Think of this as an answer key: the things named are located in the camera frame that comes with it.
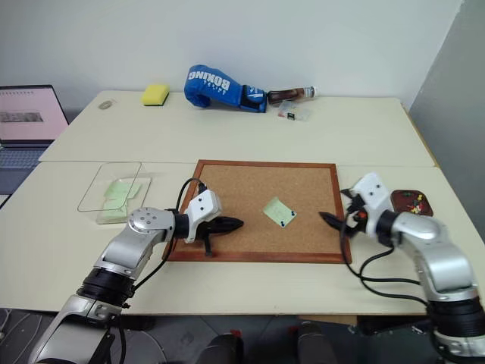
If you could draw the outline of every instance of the brown bottle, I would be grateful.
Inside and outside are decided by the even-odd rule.
[[[268,103],[274,105],[284,100],[311,99],[315,96],[319,96],[319,94],[317,88],[314,86],[284,89],[282,91],[270,91],[268,93]]]

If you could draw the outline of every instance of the wooden frame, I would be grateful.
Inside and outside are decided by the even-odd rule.
[[[333,201],[336,215],[343,219],[343,207],[340,199],[340,187],[335,164],[325,163],[285,163],[285,162],[240,162],[240,161],[216,161],[201,159],[197,163],[193,177],[200,177],[206,165],[237,165],[249,167],[279,167],[279,168],[327,168],[330,169]],[[196,193],[197,184],[191,184],[183,200],[180,211],[184,211],[189,201]],[[200,251],[180,251],[177,246],[184,243],[183,240],[175,240],[174,248],[169,260],[181,262],[312,262],[312,263],[343,263],[340,253],[277,253],[277,252],[218,252],[213,257],[206,257],[203,249]],[[345,254],[352,261],[349,241],[346,240]]]

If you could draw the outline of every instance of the laptop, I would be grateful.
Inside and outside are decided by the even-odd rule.
[[[0,86],[0,195],[11,195],[66,129],[51,85]]]

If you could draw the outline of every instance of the blue boxing glove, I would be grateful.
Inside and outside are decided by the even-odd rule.
[[[207,108],[211,99],[254,112],[266,112],[266,92],[235,80],[216,68],[197,64],[189,69],[185,97],[195,106]]]

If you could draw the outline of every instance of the clear plastic container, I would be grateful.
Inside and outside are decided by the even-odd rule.
[[[126,222],[142,207],[152,179],[140,162],[102,164],[92,179],[77,211],[97,224]]]

